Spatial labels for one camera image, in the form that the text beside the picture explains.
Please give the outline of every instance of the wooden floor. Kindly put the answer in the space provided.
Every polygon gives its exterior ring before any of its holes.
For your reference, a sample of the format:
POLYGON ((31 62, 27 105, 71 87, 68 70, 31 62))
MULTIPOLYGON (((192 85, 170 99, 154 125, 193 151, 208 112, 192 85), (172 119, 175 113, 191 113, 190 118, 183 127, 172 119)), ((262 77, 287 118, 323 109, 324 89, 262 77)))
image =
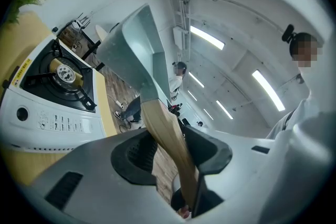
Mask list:
MULTIPOLYGON (((87 40, 85 38, 80 39, 80 46, 76 49, 76 54, 82 57, 84 53, 88 50, 87 40)), ((100 62, 96 59, 95 54, 89 55, 86 62, 92 67, 97 66, 100 62)), ((118 100, 124 105, 124 110, 127 105, 137 96, 139 93, 127 85, 123 80, 121 80, 116 74, 112 72, 108 67, 103 67, 100 71, 105 77, 106 92, 109 96, 109 107, 111 114, 114 110, 121 111, 116 105, 115 100, 118 100)), ((145 127, 144 124, 132 124, 122 122, 112 115, 114 125, 118 133, 123 133, 129 130, 135 130, 139 127, 145 127)), ((177 174, 177 168, 173 160, 169 157, 167 152, 158 146, 156 155, 154 157, 153 164, 153 175, 156 176, 157 180, 157 190, 159 194, 170 203, 170 198, 172 194, 172 181, 177 174)))

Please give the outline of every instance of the warning sticker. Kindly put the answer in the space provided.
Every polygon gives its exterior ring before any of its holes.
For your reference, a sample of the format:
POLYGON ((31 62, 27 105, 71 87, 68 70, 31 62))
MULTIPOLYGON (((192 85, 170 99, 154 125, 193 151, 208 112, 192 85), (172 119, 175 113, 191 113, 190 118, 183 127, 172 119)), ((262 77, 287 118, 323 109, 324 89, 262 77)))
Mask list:
POLYGON ((21 68, 19 69, 19 71, 16 73, 13 81, 12 81, 12 85, 17 87, 19 84, 20 79, 22 78, 22 76, 24 75, 24 73, 26 72, 26 70, 28 69, 29 65, 31 64, 31 60, 28 58, 24 64, 21 66, 21 68))

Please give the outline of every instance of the ceiling light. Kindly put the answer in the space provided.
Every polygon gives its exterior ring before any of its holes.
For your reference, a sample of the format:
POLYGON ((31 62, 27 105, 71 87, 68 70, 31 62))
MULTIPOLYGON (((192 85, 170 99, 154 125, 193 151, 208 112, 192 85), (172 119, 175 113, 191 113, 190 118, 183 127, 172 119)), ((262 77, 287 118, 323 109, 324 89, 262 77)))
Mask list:
POLYGON ((217 100, 216 103, 224 110, 224 112, 226 113, 226 115, 233 120, 233 117, 230 115, 229 112, 227 112, 227 110, 223 107, 223 105, 217 100))
POLYGON ((189 91, 188 91, 188 93, 190 93, 190 95, 191 95, 191 96, 192 96, 192 97, 193 97, 193 98, 194 98, 194 99, 197 101, 197 99, 196 99, 196 98, 195 98, 195 97, 192 95, 192 93, 191 93, 191 92, 189 92, 189 91))
POLYGON ((196 80, 196 82, 197 82, 199 85, 201 85, 202 88, 204 88, 204 85, 201 84, 201 82, 200 82, 198 79, 196 79, 196 77, 195 77, 193 74, 191 74, 191 73, 189 72, 189 75, 190 75, 194 80, 196 80))
POLYGON ((210 116, 210 114, 209 114, 205 109, 203 109, 203 110, 205 111, 206 114, 208 114, 208 116, 209 116, 212 120, 214 120, 214 119, 210 116))
POLYGON ((211 44, 215 45, 218 49, 222 50, 225 45, 223 42, 219 41, 217 38, 210 36, 206 32, 203 32, 202 30, 199 30, 196 27, 190 26, 190 31, 204 38, 205 40, 209 41, 211 44))
POLYGON ((262 76, 259 70, 256 70, 252 76, 260 83, 263 89, 267 92, 269 97, 271 97, 273 103, 276 105, 279 111, 285 110, 284 105, 282 104, 280 98, 277 96, 271 85, 267 82, 267 80, 262 76))

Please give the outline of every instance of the wooden handle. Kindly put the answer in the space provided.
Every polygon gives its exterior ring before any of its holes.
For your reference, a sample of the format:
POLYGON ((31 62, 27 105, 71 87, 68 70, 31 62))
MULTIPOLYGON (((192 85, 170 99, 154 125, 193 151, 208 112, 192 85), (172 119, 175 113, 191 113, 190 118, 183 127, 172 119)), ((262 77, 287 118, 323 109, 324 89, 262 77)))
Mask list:
POLYGON ((160 100, 141 103, 141 118, 154 139, 167 151, 176 164, 181 192, 186 203, 194 206, 198 170, 194 165, 177 117, 160 100))

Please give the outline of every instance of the portable gas stove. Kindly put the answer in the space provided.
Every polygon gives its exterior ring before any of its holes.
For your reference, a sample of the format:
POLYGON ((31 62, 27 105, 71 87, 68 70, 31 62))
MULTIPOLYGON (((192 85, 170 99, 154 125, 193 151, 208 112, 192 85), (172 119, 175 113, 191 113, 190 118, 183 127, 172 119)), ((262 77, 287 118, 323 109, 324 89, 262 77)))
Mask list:
POLYGON ((96 72, 48 36, 4 81, 0 139, 28 152, 68 152, 105 137, 96 72))

